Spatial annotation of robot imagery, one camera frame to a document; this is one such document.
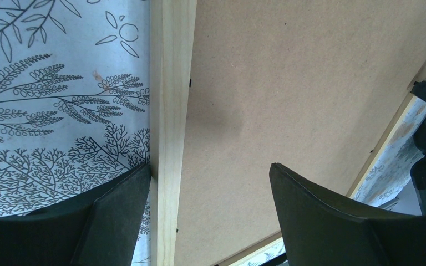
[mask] wooden strip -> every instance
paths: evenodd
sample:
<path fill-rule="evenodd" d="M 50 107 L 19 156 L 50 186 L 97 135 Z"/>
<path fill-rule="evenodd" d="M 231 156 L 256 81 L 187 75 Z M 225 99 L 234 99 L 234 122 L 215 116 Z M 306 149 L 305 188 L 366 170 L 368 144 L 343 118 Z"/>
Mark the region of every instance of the wooden strip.
<path fill-rule="evenodd" d="M 223 260 L 221 263 L 218 263 L 217 266 L 239 266 L 242 263 L 245 263 L 251 260 L 253 257 L 260 255 L 261 253 L 267 251 L 269 248 L 283 243 L 282 233 L 278 232 L 271 237 L 268 237 L 253 246 L 246 248 L 245 250 L 229 257 L 226 260 Z"/>
<path fill-rule="evenodd" d="M 174 265 L 196 0 L 151 2 L 151 265 Z"/>
<path fill-rule="evenodd" d="M 412 80 L 411 84 L 408 86 L 408 91 L 412 89 L 412 86 L 415 81 L 422 80 L 426 80 L 426 61 L 424 65 L 422 65 L 417 75 Z M 391 122 L 389 123 L 388 127 L 386 128 L 383 135 L 376 144 L 375 148 L 373 149 L 373 152 L 370 154 L 370 157 L 363 165 L 362 169 L 360 170 L 360 173 L 358 173 L 357 178 L 355 179 L 349 191 L 347 192 L 347 197 L 353 198 L 357 193 L 358 189 L 362 186 L 365 178 L 368 176 L 368 173 L 378 161 L 378 158 L 380 157 L 386 146 L 388 146 L 389 141 L 394 136 L 398 127 L 401 125 L 402 120 L 406 116 L 407 112 L 413 106 L 415 99 L 416 97 L 412 93 L 408 92 L 399 109 L 396 111 L 396 114 L 391 119 Z"/>

